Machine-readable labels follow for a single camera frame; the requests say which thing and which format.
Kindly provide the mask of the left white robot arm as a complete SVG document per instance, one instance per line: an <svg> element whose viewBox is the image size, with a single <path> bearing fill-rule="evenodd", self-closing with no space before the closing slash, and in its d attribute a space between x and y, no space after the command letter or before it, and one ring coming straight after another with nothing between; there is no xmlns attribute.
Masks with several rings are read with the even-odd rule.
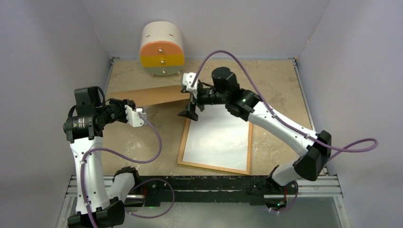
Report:
<svg viewBox="0 0 403 228"><path fill-rule="evenodd" d="M67 219L70 228L109 228L122 225L125 219L124 201L142 187L134 168L117 171L110 190L104 184L102 169L103 129L114 122L132 127L144 125L132 100L105 99L98 86L74 91L76 104L70 109L63 125L74 156L77 175L76 212Z"/></svg>

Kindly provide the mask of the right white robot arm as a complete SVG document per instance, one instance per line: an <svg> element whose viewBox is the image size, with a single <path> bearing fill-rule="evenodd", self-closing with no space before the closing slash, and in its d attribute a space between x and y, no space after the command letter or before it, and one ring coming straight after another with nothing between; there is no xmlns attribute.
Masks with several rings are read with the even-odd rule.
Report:
<svg viewBox="0 0 403 228"><path fill-rule="evenodd" d="M267 188L279 193L290 182L305 179L316 181L330 158L331 135L323 130L317 133L307 129L275 109L266 107L257 93L241 88L236 74L227 67L219 67L211 74L213 85L197 79L195 73L182 76L181 93L189 93L190 101L178 116L198 121L198 108L223 105L227 112L257 125L285 142L299 158L291 164L276 166L268 176Z"/></svg>

